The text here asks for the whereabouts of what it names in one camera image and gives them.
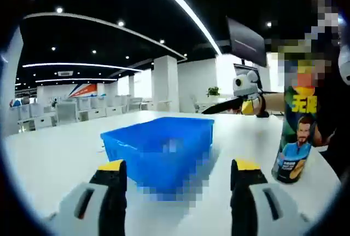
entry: potted plant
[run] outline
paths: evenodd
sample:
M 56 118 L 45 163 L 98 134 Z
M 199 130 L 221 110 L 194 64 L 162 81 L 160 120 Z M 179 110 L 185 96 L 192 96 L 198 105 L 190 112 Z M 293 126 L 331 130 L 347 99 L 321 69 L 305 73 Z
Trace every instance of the potted plant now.
M 220 95 L 219 93 L 219 88 L 218 87 L 209 87 L 208 92 L 207 92 L 207 97 L 210 99 L 217 99 L 218 96 Z

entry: led strip light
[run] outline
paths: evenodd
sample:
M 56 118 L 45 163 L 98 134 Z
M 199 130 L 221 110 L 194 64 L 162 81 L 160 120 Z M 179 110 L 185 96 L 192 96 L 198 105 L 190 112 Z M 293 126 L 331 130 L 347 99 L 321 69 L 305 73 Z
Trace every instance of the led strip light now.
M 36 83 L 44 83 L 44 82 L 59 82 L 59 81 L 75 81 L 75 80 L 90 80 L 90 81 L 117 81 L 118 79 L 103 79 L 103 78 L 62 78 L 62 79 L 47 79 L 47 80 L 37 80 Z
M 99 65 L 99 64 L 81 64 L 78 62 L 47 62 L 43 64 L 23 65 L 22 67 L 27 68 L 27 67 L 53 66 L 53 65 L 93 66 L 93 67 L 114 68 L 114 69 L 123 69 L 123 70 L 135 71 L 135 72 L 142 72 L 142 70 L 140 69 L 134 69 L 134 68 L 128 68 L 128 67 L 113 66 L 113 65 Z

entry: blue plastic bin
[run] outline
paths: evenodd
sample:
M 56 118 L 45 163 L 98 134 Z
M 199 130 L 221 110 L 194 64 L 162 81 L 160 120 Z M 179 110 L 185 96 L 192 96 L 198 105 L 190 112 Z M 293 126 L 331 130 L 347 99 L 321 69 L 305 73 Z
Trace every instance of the blue plastic bin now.
M 109 161 L 124 159 L 139 186 L 171 192 L 209 155 L 214 120 L 162 117 L 101 134 Z

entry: window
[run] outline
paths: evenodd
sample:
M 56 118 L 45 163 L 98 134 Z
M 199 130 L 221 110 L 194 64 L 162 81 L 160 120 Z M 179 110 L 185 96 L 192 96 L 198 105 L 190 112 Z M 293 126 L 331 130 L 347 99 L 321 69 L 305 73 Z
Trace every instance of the window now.
M 124 76 L 118 79 L 118 95 L 129 94 L 129 76 Z
M 151 69 L 135 73 L 134 96 L 142 98 L 152 98 L 152 75 Z
M 232 54 L 217 56 L 215 65 L 217 69 L 217 83 L 219 93 L 223 95 L 233 95 L 233 81 L 236 77 L 234 64 L 242 64 L 241 58 Z

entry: white pillar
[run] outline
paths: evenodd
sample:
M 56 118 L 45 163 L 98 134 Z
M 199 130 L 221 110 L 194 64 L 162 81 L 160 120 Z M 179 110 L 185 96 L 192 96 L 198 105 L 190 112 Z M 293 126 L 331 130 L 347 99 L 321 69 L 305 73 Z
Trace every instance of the white pillar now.
M 17 120 L 9 113 L 9 103 L 15 99 L 15 83 L 18 62 L 20 60 L 23 48 L 23 40 L 20 28 L 18 27 L 14 32 L 9 47 L 5 53 L 2 54 L 3 71 L 2 71 L 2 135 L 8 136 L 18 133 Z
M 179 112 L 177 60 L 171 56 L 154 59 L 154 101 L 171 101 L 171 112 Z
M 135 95 L 133 76 L 129 76 L 129 95 L 131 95 L 131 97 Z
M 97 83 L 97 96 L 106 95 L 106 90 L 103 83 Z

